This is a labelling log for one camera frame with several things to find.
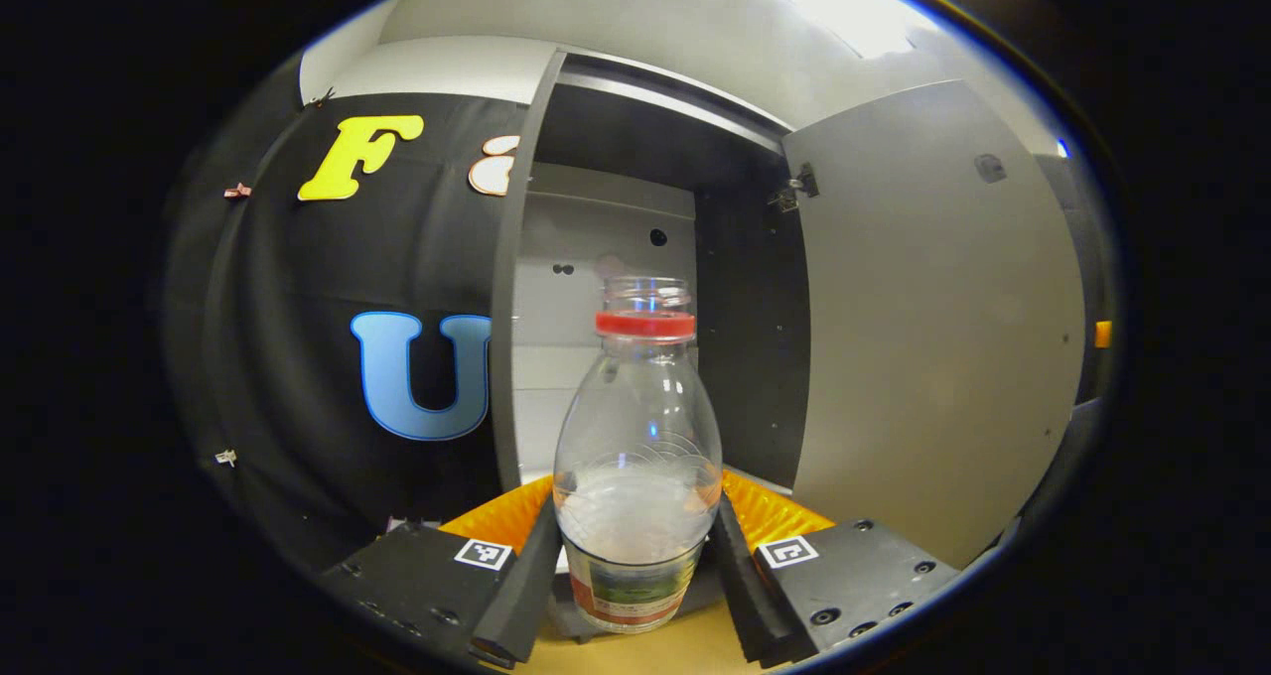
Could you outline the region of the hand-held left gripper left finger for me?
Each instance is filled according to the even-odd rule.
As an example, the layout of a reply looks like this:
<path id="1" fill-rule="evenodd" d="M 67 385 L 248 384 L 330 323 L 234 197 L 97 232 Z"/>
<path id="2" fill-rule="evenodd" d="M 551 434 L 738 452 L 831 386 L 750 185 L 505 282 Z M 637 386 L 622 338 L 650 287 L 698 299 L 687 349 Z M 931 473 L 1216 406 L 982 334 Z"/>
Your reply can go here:
<path id="1" fill-rule="evenodd" d="M 399 524 L 319 576 L 341 606 L 426 655 L 527 662 L 557 575 L 553 477 L 438 526 Z"/>

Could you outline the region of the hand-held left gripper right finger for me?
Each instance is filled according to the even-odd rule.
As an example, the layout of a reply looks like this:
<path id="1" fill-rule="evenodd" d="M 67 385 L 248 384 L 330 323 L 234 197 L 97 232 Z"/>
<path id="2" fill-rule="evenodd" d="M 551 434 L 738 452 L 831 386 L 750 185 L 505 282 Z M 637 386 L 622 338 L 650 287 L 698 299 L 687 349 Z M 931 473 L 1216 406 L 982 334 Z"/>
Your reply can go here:
<path id="1" fill-rule="evenodd" d="M 835 524 L 735 472 L 708 540 L 744 656 L 766 669 L 853 658 L 961 576 L 876 517 Z"/>

